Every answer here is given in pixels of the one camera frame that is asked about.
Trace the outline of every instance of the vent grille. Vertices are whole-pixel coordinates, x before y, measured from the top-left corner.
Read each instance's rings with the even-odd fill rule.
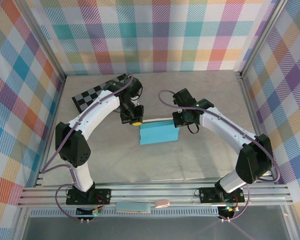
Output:
[[[76,208],[65,208],[67,214],[76,216]],[[105,207],[98,217],[211,217],[219,214],[216,206],[170,206],[165,208],[151,208],[151,213],[128,213],[117,212],[114,206]],[[66,217],[57,207],[33,208],[30,213],[32,218],[44,217]],[[91,217],[91,215],[80,215],[80,217]]]

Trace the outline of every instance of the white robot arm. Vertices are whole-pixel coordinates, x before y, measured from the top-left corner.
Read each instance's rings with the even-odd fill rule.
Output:
[[[107,83],[94,103],[92,103],[79,116],[65,124],[60,122],[55,128],[55,148],[59,148],[61,142],[68,132],[75,127],[69,139],[60,150],[60,157],[71,167],[76,178],[74,189],[76,193],[83,196],[95,188],[88,168],[88,158],[91,150],[87,140],[94,129],[105,117],[117,108],[120,109],[121,122],[138,126],[142,123],[144,108],[138,104],[139,91],[142,85],[138,79],[134,78],[131,85],[118,94],[111,95],[122,88],[125,84],[111,81]]]
[[[266,135],[262,134],[256,136],[254,133],[242,129],[225,117],[208,100],[201,99],[200,101],[196,101],[186,88],[174,93],[173,102],[180,107],[179,111],[172,113],[175,127],[188,126],[189,128],[189,125],[195,124],[199,131],[199,126],[203,126],[224,139],[238,154],[235,170],[215,184],[215,191],[206,191],[204,193],[205,196],[217,196],[211,196],[211,201],[224,202],[225,196],[228,196],[234,191],[240,191],[240,188],[246,184],[254,183],[271,169],[272,161],[265,152],[254,143],[259,143],[272,155],[270,139]]]

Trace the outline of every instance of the plaid wall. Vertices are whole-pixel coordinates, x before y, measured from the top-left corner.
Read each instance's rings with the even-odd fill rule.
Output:
[[[242,70],[249,58],[249,55],[250,55],[251,51],[254,49],[254,47],[257,43],[258,37],[260,36],[262,30],[266,26],[267,20],[270,16],[272,10],[274,9],[277,1],[278,0],[271,0],[271,3],[268,5],[268,8],[267,8],[265,14],[263,15],[262,21],[261,21],[259,27],[257,28],[257,31],[254,33],[252,41],[250,42],[250,45],[244,54],[243,60],[242,60],[241,64],[239,65],[239,68],[234,68],[235,72],[242,72]]]
[[[270,1],[27,0],[76,75],[233,69]]]
[[[12,0],[0,0],[0,240],[46,144],[61,81]]]
[[[300,219],[300,0],[288,2],[247,77]]]

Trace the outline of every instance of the checkerboard pattern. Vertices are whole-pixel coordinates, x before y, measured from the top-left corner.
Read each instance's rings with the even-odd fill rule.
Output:
[[[233,69],[264,0],[28,2],[64,71],[85,75]]]
[[[116,78],[113,78],[109,81],[116,81],[116,82],[123,83],[125,80],[125,77],[126,77],[126,74],[124,73],[124,74],[117,76]],[[72,101],[74,102],[76,109],[78,109],[79,113],[82,113],[87,107],[89,107],[94,102],[94,100],[97,99],[97,97],[100,95],[101,91],[104,89],[104,87],[106,86],[106,84],[109,81],[106,81],[98,86],[90,88],[89,90],[84,91],[84,92],[72,97]]]
[[[300,219],[300,0],[288,2],[247,77]]]
[[[13,0],[0,0],[0,240],[34,177],[61,84]]]

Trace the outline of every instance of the small pink object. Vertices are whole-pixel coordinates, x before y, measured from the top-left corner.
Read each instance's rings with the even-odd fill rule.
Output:
[[[156,208],[166,208],[169,207],[170,201],[168,199],[157,200],[154,202]]]

